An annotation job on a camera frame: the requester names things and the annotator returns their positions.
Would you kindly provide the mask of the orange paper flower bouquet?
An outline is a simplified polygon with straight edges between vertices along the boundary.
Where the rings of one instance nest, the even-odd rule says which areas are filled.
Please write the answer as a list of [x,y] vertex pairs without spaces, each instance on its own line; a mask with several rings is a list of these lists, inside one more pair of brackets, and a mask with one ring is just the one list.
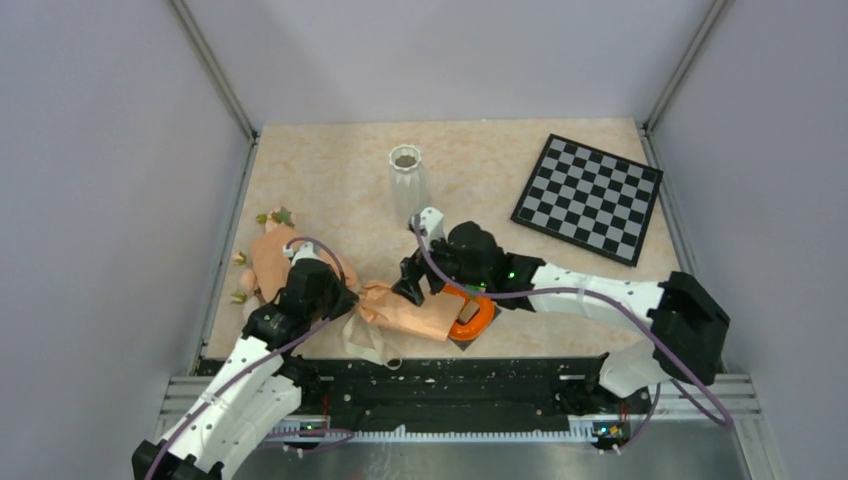
[[[266,302],[287,283],[291,262],[285,248],[304,243],[300,232],[292,226],[271,217],[267,223],[265,233],[250,244],[247,252],[239,250],[233,255],[236,263],[246,267],[239,279],[239,291],[248,296],[260,294]],[[447,292],[427,294],[423,304],[416,306],[393,293],[385,282],[361,284],[356,271],[344,258],[336,265],[324,249],[319,250],[319,258],[334,272],[344,272],[346,286],[356,290],[360,297],[357,312],[371,325],[445,341],[464,309],[464,299]]]

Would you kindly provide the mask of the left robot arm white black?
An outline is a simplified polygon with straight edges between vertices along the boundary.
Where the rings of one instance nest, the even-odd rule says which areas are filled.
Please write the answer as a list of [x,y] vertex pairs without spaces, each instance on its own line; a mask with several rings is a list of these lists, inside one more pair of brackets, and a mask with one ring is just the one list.
[[358,296],[316,258],[295,260],[285,285],[253,310],[230,356],[186,414],[131,459],[137,479],[230,479],[270,430],[319,404],[317,372],[292,351]]

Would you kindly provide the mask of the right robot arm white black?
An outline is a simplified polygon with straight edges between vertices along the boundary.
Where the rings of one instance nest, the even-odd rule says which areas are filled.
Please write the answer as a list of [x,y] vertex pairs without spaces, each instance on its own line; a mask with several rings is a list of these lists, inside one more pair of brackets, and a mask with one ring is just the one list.
[[654,383],[714,383],[730,319],[692,275],[673,271],[661,281],[610,279],[508,252],[492,234],[467,221],[450,232],[438,212],[413,216],[418,244],[400,263],[394,293],[416,306],[448,287],[507,310],[573,314],[631,329],[643,338],[600,357],[586,385],[589,404],[612,412],[626,397]]

